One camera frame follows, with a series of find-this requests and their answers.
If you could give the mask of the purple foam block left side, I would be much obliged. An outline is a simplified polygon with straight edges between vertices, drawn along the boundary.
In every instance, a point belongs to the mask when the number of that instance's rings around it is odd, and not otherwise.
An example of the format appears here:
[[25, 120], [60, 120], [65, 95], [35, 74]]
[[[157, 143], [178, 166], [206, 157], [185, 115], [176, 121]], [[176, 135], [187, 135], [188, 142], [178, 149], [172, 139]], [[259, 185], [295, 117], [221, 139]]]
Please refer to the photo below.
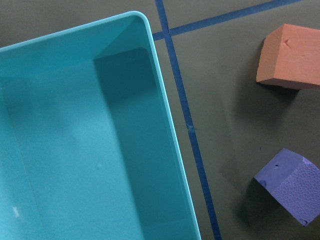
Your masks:
[[320, 169], [304, 156], [283, 148], [254, 179], [302, 226], [320, 215]]

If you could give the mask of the teal plastic bin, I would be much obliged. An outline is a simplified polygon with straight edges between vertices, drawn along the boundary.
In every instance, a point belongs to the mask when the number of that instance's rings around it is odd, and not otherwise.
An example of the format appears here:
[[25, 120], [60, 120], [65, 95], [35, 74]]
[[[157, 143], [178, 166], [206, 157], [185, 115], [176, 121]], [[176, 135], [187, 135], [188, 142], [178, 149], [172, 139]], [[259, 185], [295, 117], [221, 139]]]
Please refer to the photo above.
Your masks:
[[0, 50], [3, 240], [198, 240], [146, 16]]

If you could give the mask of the orange foam block left side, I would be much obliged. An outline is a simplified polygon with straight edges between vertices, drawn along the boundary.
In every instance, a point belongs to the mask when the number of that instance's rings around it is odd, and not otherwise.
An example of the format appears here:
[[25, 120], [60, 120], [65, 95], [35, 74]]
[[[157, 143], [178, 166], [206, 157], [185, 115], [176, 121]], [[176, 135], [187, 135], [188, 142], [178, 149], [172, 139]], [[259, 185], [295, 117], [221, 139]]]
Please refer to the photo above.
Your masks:
[[320, 86], [320, 31], [283, 24], [264, 39], [256, 82], [293, 90]]

